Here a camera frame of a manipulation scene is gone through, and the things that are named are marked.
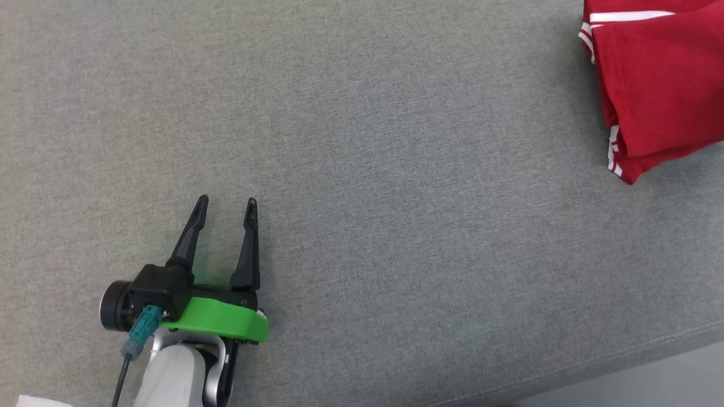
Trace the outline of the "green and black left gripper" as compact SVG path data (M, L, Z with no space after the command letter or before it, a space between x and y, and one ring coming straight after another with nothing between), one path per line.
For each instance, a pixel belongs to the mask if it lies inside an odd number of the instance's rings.
M166 266L179 266L190 284L195 277L192 266L197 240L206 224L209 196L201 195L192 209L183 232ZM207 335L231 338L249 343L263 343L269 333L269 321L258 307L256 290L260 288L260 245L258 211L255 198L249 198L243 220L244 238L230 285L197 284L192 297L178 321L163 321L161 327L186 330Z

